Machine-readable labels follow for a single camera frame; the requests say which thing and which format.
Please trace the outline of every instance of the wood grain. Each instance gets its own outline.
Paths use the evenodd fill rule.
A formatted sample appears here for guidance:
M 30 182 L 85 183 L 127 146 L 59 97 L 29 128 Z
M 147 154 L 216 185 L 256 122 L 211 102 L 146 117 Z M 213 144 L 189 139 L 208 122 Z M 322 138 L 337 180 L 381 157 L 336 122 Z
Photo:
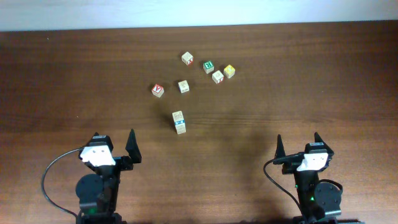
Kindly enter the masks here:
M 397 21 L 0 33 L 1 223 L 73 223 L 42 196 L 45 167 L 96 131 L 124 155 L 131 128 L 143 159 L 121 177 L 117 212 L 128 222 L 298 215 L 262 166 L 278 134 L 291 154 L 318 131 L 335 151 L 320 176 L 345 187 L 342 218 L 395 223 L 397 34 Z M 216 85 L 204 60 L 236 74 Z M 294 192 L 280 169 L 269 172 Z M 88 173 L 77 155 L 64 158 L 48 174 L 50 197 L 78 211 L 75 184 Z

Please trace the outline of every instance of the table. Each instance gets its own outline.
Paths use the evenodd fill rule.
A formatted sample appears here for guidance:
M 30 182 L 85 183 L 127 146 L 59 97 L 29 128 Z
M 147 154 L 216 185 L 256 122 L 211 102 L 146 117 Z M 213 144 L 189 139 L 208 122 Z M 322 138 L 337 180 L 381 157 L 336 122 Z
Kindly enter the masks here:
M 0 33 L 1 223 L 73 223 L 41 194 L 45 167 L 94 132 L 127 155 L 131 128 L 142 164 L 121 175 L 117 212 L 128 222 L 299 215 L 262 166 L 278 134 L 293 154 L 318 131 L 335 151 L 320 177 L 345 188 L 341 217 L 395 223 L 397 34 L 397 21 Z M 217 85 L 205 60 L 236 74 Z M 177 135 L 179 110 L 187 132 Z M 292 175 L 268 170 L 296 195 Z M 77 212 L 75 185 L 89 173 L 77 154 L 62 159 L 49 196 Z

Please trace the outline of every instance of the white wall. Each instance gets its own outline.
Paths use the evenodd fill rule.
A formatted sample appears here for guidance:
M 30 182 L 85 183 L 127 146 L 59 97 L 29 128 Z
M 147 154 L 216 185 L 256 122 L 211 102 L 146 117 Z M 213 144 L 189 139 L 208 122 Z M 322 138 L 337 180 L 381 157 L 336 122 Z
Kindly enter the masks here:
M 398 0 L 0 0 L 0 30 L 398 19 Z

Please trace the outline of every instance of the block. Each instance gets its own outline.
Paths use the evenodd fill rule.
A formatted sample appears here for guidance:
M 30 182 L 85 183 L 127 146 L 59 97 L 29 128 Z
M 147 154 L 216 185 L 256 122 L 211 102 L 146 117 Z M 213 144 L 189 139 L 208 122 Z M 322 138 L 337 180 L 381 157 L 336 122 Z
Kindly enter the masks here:
M 232 76 L 235 75 L 235 68 L 232 67 L 232 65 L 228 65 L 227 67 L 224 68 L 224 75 L 227 78 L 231 78 Z
M 182 111 L 174 112 L 173 120 L 174 120 L 175 129 L 177 130 L 177 134 L 182 134 L 187 132 L 187 130 L 185 129 L 185 120 L 182 115 Z
M 190 65 L 193 62 L 193 56 L 189 52 L 186 52 L 181 56 L 182 62 L 186 65 Z
M 185 93 L 189 91 L 188 82 L 186 80 L 179 82 L 178 87 L 180 87 L 181 93 Z
M 224 80 L 224 75 L 218 70 L 217 72 L 213 73 L 211 78 L 215 83 L 219 84 Z
M 205 70 L 206 74 L 209 74 L 210 72 L 214 71 L 213 62 L 211 61 L 205 62 L 203 64 L 203 69 Z
M 164 89 L 161 85 L 156 84 L 153 88 L 152 88 L 152 93 L 157 96 L 157 97 L 161 97 L 164 93 Z

